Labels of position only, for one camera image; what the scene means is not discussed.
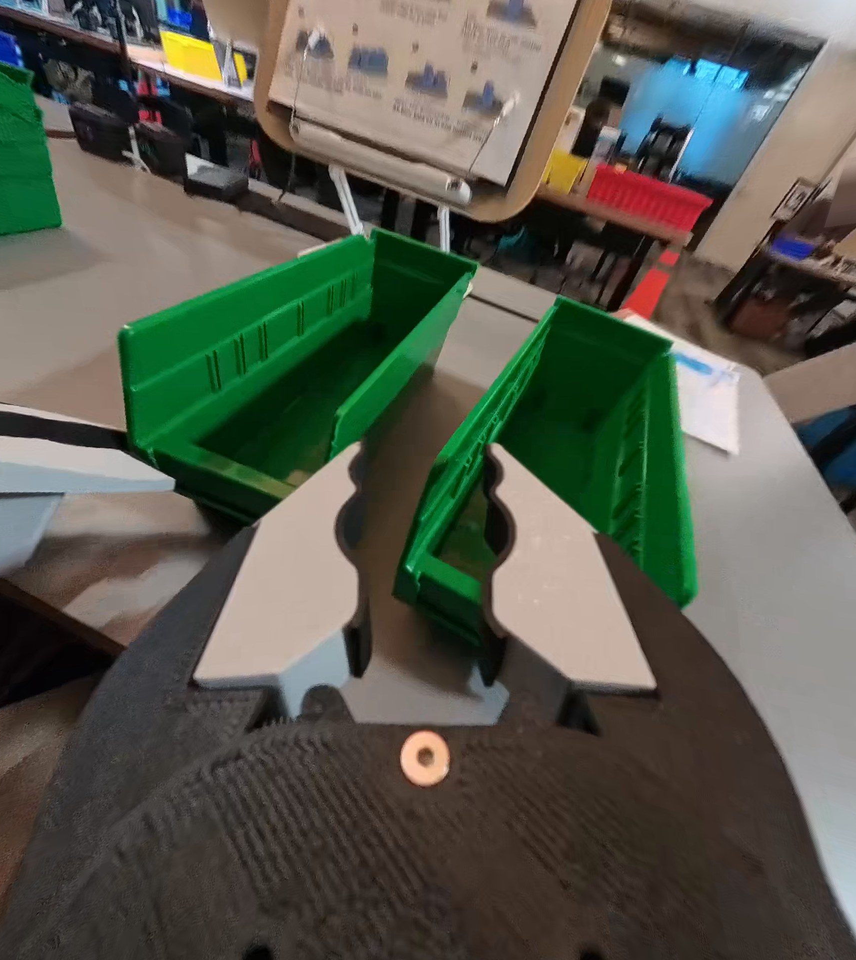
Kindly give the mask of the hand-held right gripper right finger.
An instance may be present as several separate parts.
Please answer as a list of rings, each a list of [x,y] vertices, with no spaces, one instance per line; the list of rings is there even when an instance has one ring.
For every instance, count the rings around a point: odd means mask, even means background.
[[[478,667],[509,691],[655,692],[595,527],[498,442],[483,453]]]

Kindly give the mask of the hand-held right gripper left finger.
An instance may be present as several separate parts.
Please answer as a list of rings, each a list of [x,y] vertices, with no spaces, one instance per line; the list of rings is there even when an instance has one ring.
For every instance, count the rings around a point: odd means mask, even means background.
[[[194,687],[266,690],[295,718],[310,690],[362,676],[368,600],[351,534],[365,452],[362,441],[350,444],[253,525]]]

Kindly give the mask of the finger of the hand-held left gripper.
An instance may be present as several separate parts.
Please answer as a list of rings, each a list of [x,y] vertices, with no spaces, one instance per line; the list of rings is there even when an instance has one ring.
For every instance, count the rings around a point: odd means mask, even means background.
[[[170,476],[117,450],[72,448],[40,462],[0,453],[0,577],[36,551],[62,499],[173,490]]]
[[[0,403],[0,439],[49,441],[69,447],[127,451],[122,430]]]

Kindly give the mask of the grey desk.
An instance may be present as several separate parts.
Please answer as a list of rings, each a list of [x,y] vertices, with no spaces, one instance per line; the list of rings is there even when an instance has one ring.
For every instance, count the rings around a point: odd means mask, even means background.
[[[121,427],[115,339],[125,323],[295,258],[309,231],[186,195],[172,182],[50,140],[63,224],[0,237],[0,401]],[[427,470],[554,295],[482,268],[436,375],[411,395],[371,465],[376,651],[353,706],[377,719],[487,720],[494,694],[437,649],[390,595]],[[802,799],[824,870],[856,933],[856,527],[840,510],[757,372],[739,385],[741,449],[686,439],[699,593],[687,615],[764,718]],[[11,582],[126,645],[215,546],[175,494],[66,499],[32,564]]]

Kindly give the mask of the white paper sheet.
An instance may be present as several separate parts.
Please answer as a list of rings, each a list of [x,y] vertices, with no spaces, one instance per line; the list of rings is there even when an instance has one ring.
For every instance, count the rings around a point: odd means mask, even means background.
[[[672,356],[684,433],[728,455],[738,455],[740,368],[688,342],[675,341]]]

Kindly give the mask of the black battery box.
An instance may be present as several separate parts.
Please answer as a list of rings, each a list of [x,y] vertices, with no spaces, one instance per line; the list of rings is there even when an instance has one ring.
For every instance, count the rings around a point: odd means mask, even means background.
[[[126,162],[130,128],[117,114],[86,102],[72,102],[68,113],[81,150],[111,162]]]
[[[156,122],[134,126],[138,154],[146,168],[163,179],[183,183],[187,173],[186,141],[176,131]]]

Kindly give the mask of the flat black case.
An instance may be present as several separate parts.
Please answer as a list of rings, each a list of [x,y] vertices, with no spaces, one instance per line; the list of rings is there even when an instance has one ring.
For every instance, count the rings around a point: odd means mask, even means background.
[[[202,165],[186,172],[183,186],[189,195],[231,206],[236,205],[250,192],[246,175],[217,165]]]

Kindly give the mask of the white board stand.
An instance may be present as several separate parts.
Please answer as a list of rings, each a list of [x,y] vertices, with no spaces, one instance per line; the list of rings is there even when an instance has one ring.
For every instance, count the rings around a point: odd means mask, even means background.
[[[363,222],[357,210],[345,170],[336,164],[329,164],[327,172],[337,191],[338,200],[346,219],[349,233],[351,235],[365,236],[366,233]],[[452,252],[452,229],[451,210],[448,207],[442,205],[437,208],[437,222],[438,246],[443,252],[449,254]]]

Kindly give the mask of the red plastic bin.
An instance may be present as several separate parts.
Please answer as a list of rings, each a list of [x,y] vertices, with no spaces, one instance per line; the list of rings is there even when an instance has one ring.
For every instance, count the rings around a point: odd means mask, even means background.
[[[712,200],[696,191],[600,163],[586,197],[629,215],[691,232]]]

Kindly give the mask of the yellow plastic bin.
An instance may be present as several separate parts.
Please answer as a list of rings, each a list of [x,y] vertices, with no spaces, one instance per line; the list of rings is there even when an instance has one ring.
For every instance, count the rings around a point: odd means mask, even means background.
[[[222,82],[218,55],[211,42],[172,30],[160,30],[159,36],[168,66],[195,78]]]
[[[587,197],[598,163],[565,150],[554,149],[542,175],[541,185],[562,195]]]

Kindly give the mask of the tan instruction board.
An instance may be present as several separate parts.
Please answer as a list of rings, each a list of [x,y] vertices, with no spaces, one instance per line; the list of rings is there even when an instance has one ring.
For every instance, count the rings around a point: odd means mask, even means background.
[[[278,147],[481,223],[534,198],[605,1],[268,2],[254,102]]]

